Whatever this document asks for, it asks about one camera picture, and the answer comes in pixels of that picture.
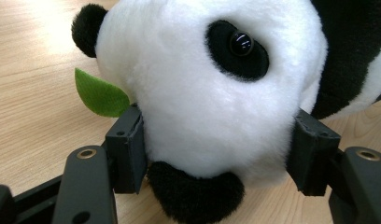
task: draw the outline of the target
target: panda head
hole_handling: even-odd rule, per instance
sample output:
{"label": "panda head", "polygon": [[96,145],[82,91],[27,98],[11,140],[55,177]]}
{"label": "panda head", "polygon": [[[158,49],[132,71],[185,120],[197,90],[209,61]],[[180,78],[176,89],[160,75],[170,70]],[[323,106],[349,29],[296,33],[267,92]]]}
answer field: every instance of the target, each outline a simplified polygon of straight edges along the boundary
{"label": "panda head", "polygon": [[285,176],[294,116],[312,109],[326,54],[308,0],[87,5],[73,38],[138,104],[149,181],[182,222],[219,221],[241,202],[243,184]]}

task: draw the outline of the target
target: panda face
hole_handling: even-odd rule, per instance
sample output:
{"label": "panda face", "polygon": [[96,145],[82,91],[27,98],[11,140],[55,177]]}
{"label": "panda face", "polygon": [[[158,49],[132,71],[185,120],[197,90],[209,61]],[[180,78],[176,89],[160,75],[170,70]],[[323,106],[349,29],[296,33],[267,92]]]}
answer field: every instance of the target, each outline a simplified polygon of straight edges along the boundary
{"label": "panda face", "polygon": [[95,51],[102,76],[138,103],[150,160],[266,186],[285,174],[326,43],[307,0],[122,0]]}

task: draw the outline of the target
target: black fur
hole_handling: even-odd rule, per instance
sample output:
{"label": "black fur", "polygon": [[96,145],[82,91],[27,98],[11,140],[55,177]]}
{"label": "black fur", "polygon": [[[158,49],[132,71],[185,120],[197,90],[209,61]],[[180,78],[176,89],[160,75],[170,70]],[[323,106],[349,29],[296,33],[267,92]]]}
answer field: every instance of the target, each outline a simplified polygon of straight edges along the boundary
{"label": "black fur", "polygon": [[95,58],[98,32],[107,11],[96,4],[83,7],[72,23],[72,39],[87,56]]}
{"label": "black fur", "polygon": [[312,115],[323,119],[360,94],[369,63],[381,49],[381,0],[312,0],[329,54]]}
{"label": "black fur", "polygon": [[254,40],[253,50],[247,56],[232,53],[230,43],[236,27],[227,21],[210,24],[206,34],[212,59],[221,72],[230,73],[241,81],[256,81],[266,75],[269,57],[266,50]]}
{"label": "black fur", "polygon": [[163,161],[151,164],[148,182],[166,215],[188,224],[221,221],[244,197],[244,186],[232,173],[197,179]]}

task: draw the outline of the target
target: white fur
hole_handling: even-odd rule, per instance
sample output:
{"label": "white fur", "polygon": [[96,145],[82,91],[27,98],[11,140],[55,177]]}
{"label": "white fur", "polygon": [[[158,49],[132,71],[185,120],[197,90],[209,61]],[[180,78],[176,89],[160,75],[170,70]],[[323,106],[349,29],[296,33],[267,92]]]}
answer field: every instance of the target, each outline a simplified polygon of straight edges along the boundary
{"label": "white fur", "polygon": [[337,119],[345,115],[361,111],[374,103],[381,93],[381,50],[368,66],[368,74],[363,83],[360,94],[350,101],[349,105],[339,112],[328,116],[328,119]]}
{"label": "white fur", "polygon": [[[218,20],[266,48],[264,78],[239,82],[214,65],[205,34]],[[309,0],[122,0],[101,26],[97,61],[138,102],[150,160],[266,186],[286,173],[293,117],[316,101],[326,55],[320,28]]]}

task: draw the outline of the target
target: wood grain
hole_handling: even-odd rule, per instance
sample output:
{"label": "wood grain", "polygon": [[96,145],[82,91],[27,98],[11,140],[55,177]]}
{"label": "wood grain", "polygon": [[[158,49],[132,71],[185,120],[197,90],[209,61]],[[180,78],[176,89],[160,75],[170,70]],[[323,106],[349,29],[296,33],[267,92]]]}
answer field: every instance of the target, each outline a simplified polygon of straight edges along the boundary
{"label": "wood grain", "polygon": [[[86,0],[0,0],[0,184],[17,195],[64,169],[78,147],[100,145],[110,119],[78,99],[74,69],[99,76],[94,59],[74,45],[70,26]],[[97,2],[111,8],[116,1]],[[381,102],[343,119],[325,121],[343,136],[341,148],[381,151]],[[222,223],[332,223],[328,197],[306,198],[288,179],[270,189],[247,189],[240,208]],[[147,183],[139,195],[117,195],[120,223],[175,223]]]}

